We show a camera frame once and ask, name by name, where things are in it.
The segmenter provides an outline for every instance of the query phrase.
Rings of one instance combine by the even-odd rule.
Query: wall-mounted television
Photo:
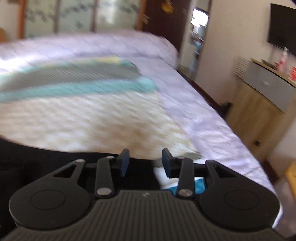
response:
[[[269,43],[288,48],[296,56],[296,9],[271,4]]]

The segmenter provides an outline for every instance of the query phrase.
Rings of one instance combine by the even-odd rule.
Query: circular cover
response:
[[[237,231],[272,226],[278,212],[277,197],[245,178],[219,178],[199,197],[205,216],[217,225]]]
[[[18,190],[10,199],[14,221],[29,229],[49,230],[68,226],[86,214],[89,194],[75,181],[50,178]]]

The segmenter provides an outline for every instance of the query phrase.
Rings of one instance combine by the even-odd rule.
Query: dark baseboard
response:
[[[264,162],[261,163],[261,166],[263,170],[265,171],[266,175],[268,176],[270,182],[274,184],[278,179],[278,175],[276,174],[275,170],[273,167],[270,165],[270,163],[265,160]]]
[[[218,114],[222,117],[225,118],[226,113],[228,109],[231,106],[231,103],[226,103],[223,104],[222,106],[219,105],[214,99],[209,96],[197,83],[195,83],[192,79],[187,77],[185,74],[183,74],[181,71],[178,71],[178,73],[198,92],[200,95],[205,98],[205,100],[208,102],[208,104],[218,112]]]

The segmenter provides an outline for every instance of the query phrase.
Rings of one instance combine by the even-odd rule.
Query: cabinet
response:
[[[226,117],[251,153],[264,161],[296,116],[295,85],[281,73],[252,60]]]

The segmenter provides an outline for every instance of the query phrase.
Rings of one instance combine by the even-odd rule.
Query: frosted glass panel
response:
[[[59,32],[91,31],[94,0],[61,0]]]
[[[25,13],[25,38],[54,32],[57,0],[27,0]]]
[[[100,0],[96,30],[135,28],[139,2],[140,0]]]

